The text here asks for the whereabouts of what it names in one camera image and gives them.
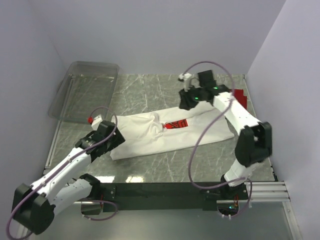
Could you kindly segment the white t shirt red print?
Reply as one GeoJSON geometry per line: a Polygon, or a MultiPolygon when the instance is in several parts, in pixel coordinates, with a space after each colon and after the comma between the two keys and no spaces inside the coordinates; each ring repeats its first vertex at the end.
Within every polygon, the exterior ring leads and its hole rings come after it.
{"type": "Polygon", "coordinates": [[[115,161],[194,147],[220,113],[210,103],[200,102],[191,110],[172,107],[118,116],[117,128],[125,142],[113,149],[110,157],[115,161]]]}

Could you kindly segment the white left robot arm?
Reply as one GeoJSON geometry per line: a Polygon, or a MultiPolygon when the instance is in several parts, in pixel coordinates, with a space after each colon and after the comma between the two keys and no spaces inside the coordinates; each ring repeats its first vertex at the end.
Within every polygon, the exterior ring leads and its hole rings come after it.
{"type": "Polygon", "coordinates": [[[97,129],[81,138],[57,166],[31,185],[21,184],[14,192],[10,220],[15,220],[31,233],[43,233],[56,215],[79,200],[99,206],[103,200],[100,181],[89,174],[68,184],[74,174],[95,159],[110,152],[125,141],[117,122],[102,120],[97,129]]]}

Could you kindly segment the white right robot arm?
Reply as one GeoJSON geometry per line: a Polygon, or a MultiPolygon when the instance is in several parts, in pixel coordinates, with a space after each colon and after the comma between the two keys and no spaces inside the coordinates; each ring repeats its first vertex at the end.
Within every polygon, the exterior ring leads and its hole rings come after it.
{"type": "Polygon", "coordinates": [[[201,102],[210,103],[220,111],[235,129],[238,140],[235,147],[235,161],[221,176],[220,183],[202,190],[214,192],[222,198],[232,198],[240,192],[241,185],[252,175],[253,170],[272,154],[272,126],[251,115],[235,97],[235,91],[224,84],[218,85],[213,72],[198,73],[199,87],[192,84],[192,75],[182,73],[178,80],[183,83],[179,91],[183,110],[191,110],[201,102]]]}

